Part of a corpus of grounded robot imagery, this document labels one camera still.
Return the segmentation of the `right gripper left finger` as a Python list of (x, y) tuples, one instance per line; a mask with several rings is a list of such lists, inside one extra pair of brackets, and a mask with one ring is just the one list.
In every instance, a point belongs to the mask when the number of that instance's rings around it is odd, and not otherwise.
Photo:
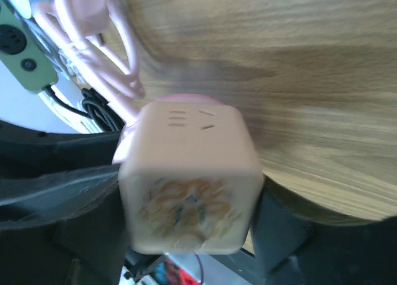
[(128, 246), (117, 165), (1, 180), (2, 284), (117, 284)]

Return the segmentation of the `green power strip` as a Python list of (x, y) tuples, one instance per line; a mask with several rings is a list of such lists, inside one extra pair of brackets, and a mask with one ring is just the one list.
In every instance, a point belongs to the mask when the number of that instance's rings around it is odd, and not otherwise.
[(39, 93), (44, 87), (58, 82), (52, 63), (6, 0), (1, 0), (1, 61), (31, 93)]

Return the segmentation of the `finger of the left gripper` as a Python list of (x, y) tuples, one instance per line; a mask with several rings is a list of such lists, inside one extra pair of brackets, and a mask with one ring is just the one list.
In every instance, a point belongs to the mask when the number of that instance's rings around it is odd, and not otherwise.
[(48, 133), (1, 121), (1, 177), (35, 178), (109, 165), (119, 137), (120, 132)]

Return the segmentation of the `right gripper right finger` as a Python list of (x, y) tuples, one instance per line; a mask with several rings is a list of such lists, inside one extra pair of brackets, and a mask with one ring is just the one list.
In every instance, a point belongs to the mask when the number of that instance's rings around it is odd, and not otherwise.
[(340, 214), (267, 179), (251, 237), (265, 284), (396, 284), (396, 217)]

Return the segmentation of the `pink round socket with cable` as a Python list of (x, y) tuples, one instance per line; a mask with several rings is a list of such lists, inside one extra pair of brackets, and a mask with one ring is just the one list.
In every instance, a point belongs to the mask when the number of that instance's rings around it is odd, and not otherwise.
[[(124, 122), (113, 162), (121, 163), (132, 142), (139, 110), (134, 100), (143, 99), (138, 54), (133, 32), (116, 0), (52, 0), (32, 4), (38, 26), (58, 47), (78, 77), (97, 91), (105, 105)], [(101, 38), (110, 24), (122, 40), (127, 62), (122, 61)]]

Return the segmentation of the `beige cube plug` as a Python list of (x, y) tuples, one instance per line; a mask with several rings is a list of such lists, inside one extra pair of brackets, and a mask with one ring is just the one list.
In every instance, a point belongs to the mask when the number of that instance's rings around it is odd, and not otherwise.
[(118, 185), (135, 251), (230, 254), (246, 241), (263, 174), (236, 108), (152, 102)]

